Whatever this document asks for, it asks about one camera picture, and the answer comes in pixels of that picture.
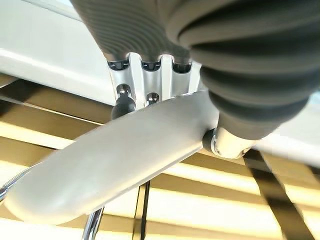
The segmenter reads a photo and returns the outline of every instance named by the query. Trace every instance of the gray rubber bellows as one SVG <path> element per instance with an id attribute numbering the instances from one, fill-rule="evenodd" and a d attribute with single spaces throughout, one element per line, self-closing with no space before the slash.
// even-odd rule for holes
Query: gray rubber bellows
<path id="1" fill-rule="evenodd" d="M 114 107 L 111 111 L 111 120 L 120 118 L 128 113 L 136 110 L 135 101 L 128 96 L 128 93 L 123 93 L 116 100 Z"/>
<path id="2" fill-rule="evenodd" d="M 183 62 L 189 52 L 221 124 L 240 138 L 268 135 L 319 88 L 318 0 L 72 3 L 107 58 L 169 53 Z"/>

